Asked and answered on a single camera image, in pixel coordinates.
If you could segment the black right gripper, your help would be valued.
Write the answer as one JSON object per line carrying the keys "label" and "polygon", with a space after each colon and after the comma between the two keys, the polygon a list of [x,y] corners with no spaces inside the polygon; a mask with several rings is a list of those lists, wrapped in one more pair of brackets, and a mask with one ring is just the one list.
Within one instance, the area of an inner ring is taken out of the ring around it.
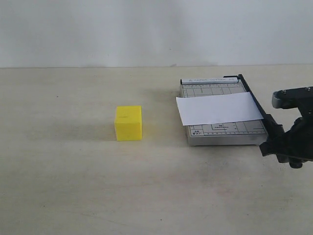
{"label": "black right gripper", "polygon": [[302,165],[313,160],[313,109],[300,109],[301,117],[288,131],[272,115],[261,110],[262,123],[268,133],[259,145],[262,156],[275,155],[279,163]]}

